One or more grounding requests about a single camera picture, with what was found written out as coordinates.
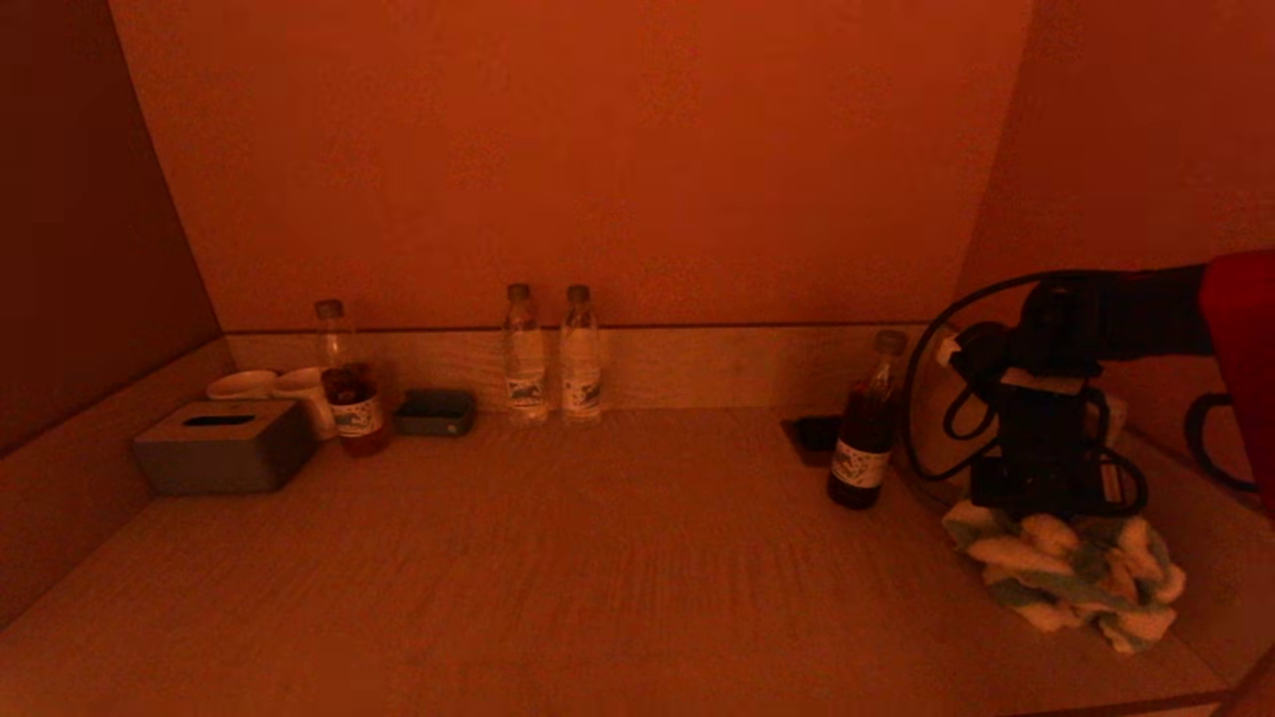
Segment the full tea bottle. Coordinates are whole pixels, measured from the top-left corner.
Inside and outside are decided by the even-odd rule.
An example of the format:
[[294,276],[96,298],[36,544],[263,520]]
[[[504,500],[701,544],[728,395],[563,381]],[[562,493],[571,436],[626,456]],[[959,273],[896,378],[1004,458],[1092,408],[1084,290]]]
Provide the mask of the full tea bottle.
[[878,503],[901,417],[898,360],[907,342],[901,330],[878,330],[876,366],[848,395],[826,480],[827,496],[844,508],[866,510]]

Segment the white electric kettle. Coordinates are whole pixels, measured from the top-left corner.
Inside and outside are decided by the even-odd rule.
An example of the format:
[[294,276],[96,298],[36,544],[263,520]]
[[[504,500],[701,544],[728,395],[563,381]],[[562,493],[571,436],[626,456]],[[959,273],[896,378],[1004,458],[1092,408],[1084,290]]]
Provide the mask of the white electric kettle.
[[[921,362],[915,385],[912,387],[910,404],[910,435],[912,447],[921,459],[921,467],[929,475],[937,475],[942,469],[963,461],[975,448],[996,436],[997,424],[993,422],[988,430],[969,441],[949,438],[943,432],[943,416],[950,404],[965,390],[965,381],[952,373],[950,367],[938,366],[936,362],[936,350],[929,350],[927,358]],[[1105,404],[1111,412],[1107,427],[1099,427],[1102,413],[1093,404],[1088,404],[1088,436],[1102,438],[1111,448],[1119,445],[1119,438],[1125,432],[1128,422],[1128,403],[1119,395],[1105,395]],[[966,487],[969,471],[960,473],[942,482],[927,482],[915,475],[912,463],[907,459],[905,450],[898,447],[892,459],[898,477],[904,481],[912,494],[929,503],[935,509],[946,510],[959,501]]]

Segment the small teal tray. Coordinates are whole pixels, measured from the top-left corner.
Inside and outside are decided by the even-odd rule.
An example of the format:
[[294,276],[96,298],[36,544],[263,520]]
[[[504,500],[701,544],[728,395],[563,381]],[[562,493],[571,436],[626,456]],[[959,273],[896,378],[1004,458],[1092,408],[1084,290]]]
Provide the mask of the small teal tray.
[[402,435],[460,438],[470,432],[477,407],[469,390],[418,387],[405,390],[391,424]]

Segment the grey-blue tissue box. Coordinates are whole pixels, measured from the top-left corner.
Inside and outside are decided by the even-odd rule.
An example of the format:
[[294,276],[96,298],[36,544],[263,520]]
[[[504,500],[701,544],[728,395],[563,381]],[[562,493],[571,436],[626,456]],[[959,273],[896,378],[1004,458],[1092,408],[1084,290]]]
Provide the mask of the grey-blue tissue box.
[[158,495],[274,492],[320,447],[300,402],[191,402],[133,438]]

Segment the small dark coaster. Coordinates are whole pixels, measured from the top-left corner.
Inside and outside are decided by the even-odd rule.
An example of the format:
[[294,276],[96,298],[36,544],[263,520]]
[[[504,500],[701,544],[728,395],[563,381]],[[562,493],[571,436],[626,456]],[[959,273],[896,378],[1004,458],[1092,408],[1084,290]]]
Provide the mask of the small dark coaster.
[[833,464],[841,435],[841,417],[810,415],[783,418],[780,426],[803,466],[826,469]]

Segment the half-full tea bottle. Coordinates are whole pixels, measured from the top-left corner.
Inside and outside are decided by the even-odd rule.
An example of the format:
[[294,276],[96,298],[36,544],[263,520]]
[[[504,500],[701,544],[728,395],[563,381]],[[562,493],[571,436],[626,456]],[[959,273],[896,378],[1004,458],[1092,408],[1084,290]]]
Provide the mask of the half-full tea bottle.
[[332,410],[340,445],[356,458],[375,455],[390,441],[377,362],[360,339],[346,304],[338,299],[315,302],[323,394]]

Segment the white cup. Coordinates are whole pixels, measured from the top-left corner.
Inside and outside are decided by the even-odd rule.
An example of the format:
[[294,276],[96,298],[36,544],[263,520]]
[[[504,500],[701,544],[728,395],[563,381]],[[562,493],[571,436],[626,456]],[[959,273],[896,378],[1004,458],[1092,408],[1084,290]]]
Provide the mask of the white cup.
[[274,370],[245,370],[210,381],[205,394],[215,402],[265,401],[278,379]]

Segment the green white striped towel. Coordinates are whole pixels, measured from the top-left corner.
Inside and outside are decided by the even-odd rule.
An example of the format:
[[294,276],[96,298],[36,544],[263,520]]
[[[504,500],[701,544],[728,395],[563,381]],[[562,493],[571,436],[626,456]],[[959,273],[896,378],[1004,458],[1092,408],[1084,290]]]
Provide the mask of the green white striped towel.
[[941,526],[980,566],[991,597],[1040,632],[1089,625],[1119,654],[1136,654],[1176,623],[1184,570],[1140,515],[1012,519],[961,500]]

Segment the clear water bottle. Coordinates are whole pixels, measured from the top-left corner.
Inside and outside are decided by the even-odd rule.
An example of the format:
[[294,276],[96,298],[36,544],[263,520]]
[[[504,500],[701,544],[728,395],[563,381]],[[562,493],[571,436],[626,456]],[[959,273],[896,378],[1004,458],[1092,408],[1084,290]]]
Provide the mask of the clear water bottle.
[[569,424],[592,424],[602,416],[602,336],[592,290],[567,290],[567,315],[560,329],[562,417]]
[[511,421],[542,425],[548,418],[544,336],[528,283],[507,286],[504,319],[504,378]]

